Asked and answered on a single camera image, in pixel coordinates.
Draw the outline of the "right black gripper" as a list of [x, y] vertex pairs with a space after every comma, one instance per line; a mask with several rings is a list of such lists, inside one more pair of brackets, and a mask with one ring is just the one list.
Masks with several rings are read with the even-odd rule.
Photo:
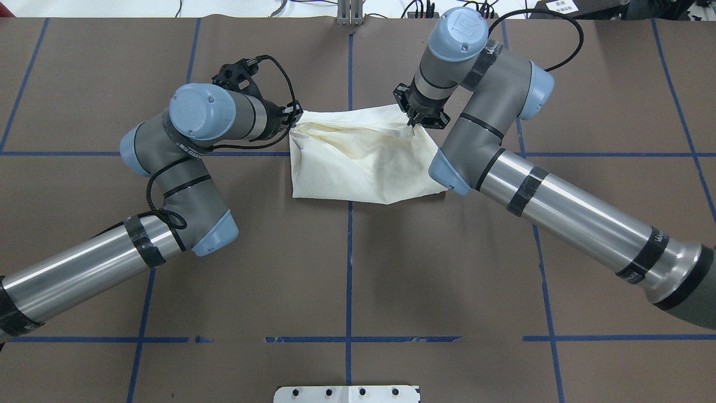
[[448, 99], [430, 99], [416, 84], [399, 83], [393, 90], [399, 109], [408, 117], [407, 125], [448, 125], [450, 116], [444, 112]]

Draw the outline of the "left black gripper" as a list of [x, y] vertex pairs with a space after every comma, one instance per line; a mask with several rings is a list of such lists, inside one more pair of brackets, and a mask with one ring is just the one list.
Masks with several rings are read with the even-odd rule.
[[303, 114], [303, 108], [299, 102], [290, 102], [286, 106], [278, 106], [269, 100], [264, 100], [263, 106], [266, 110], [263, 140], [273, 138], [280, 130], [290, 130]]

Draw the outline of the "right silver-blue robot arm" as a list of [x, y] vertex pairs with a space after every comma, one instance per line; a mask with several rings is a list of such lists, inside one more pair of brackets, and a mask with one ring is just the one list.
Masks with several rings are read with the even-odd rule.
[[407, 125], [443, 129], [445, 103], [458, 87], [472, 95], [435, 153], [430, 178], [460, 195], [481, 192], [640, 287], [661, 311], [714, 329], [713, 248], [673, 239], [503, 147], [512, 123], [545, 105], [554, 79], [490, 39], [485, 18], [467, 7], [438, 18], [412, 81], [393, 95]]

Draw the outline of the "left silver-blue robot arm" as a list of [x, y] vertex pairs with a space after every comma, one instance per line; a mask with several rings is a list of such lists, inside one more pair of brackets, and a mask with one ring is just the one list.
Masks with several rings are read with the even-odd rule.
[[148, 177], [148, 211], [123, 219], [82, 244], [2, 277], [2, 342], [180, 252], [209, 255], [233, 242], [238, 226], [202, 160], [235, 140], [267, 140], [289, 132], [302, 114], [296, 97], [279, 107], [258, 89], [189, 83], [156, 117], [120, 142], [123, 163]]

